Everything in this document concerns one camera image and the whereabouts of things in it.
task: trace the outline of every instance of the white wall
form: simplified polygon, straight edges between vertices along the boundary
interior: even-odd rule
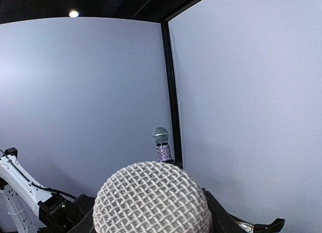
[[[171,21],[185,169],[236,216],[322,228],[322,0],[203,0]]]
[[[47,187],[95,196],[106,179],[156,160],[171,131],[160,24],[60,18],[0,25],[0,148]],[[0,226],[15,230],[0,203]]]

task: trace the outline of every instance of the silver mesh grille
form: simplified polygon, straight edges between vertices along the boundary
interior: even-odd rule
[[[208,233],[210,212],[201,188],[185,171],[157,162],[121,169],[95,200],[97,233]]]
[[[169,133],[164,127],[157,127],[152,134],[156,144],[167,142],[169,140]]]

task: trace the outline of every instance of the microphone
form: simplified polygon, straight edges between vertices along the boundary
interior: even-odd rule
[[[156,143],[156,154],[158,162],[170,161],[171,153],[168,144],[169,133],[164,127],[157,127],[153,133],[152,137]]]
[[[113,174],[93,207],[97,233],[209,233],[203,190],[177,166],[145,162]]]

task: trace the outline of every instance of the microphone handle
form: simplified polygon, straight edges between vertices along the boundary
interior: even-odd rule
[[[157,154],[157,161],[159,163],[171,160],[171,153],[170,147],[167,142],[158,143],[156,145],[156,154]]]

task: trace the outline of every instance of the black cable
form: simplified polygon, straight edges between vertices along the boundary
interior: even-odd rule
[[[68,193],[65,193],[65,192],[63,192],[63,191],[60,191],[60,190],[57,190],[57,189],[52,189],[52,188],[44,188],[44,187],[40,187],[40,186],[38,186],[38,185],[36,185],[34,182],[32,182],[30,179],[28,179],[27,177],[26,177],[26,175],[24,175],[23,174],[23,172],[21,172],[20,171],[20,169],[18,169],[17,167],[16,167],[16,165],[14,165],[14,163],[12,162],[12,160],[6,155],[6,153],[2,150],[2,149],[0,149],[0,151],[3,153],[3,155],[8,159],[8,161],[9,161],[9,163],[18,171],[18,173],[19,174],[21,174],[21,176],[25,179],[25,180],[27,180],[28,182],[31,182],[31,185],[32,186],[34,186],[34,187],[36,187],[36,188],[38,188],[38,189],[42,189],[42,190],[44,190],[44,191],[48,191],[48,192],[53,192],[53,193],[57,193],[57,194],[62,194],[62,195],[65,195],[65,196],[67,196],[67,197],[69,197],[69,198],[71,198],[71,199],[73,199],[73,200],[75,200],[76,199],[76,197],[75,196],[73,196],[73,195],[71,195],[71,194],[68,194]]]

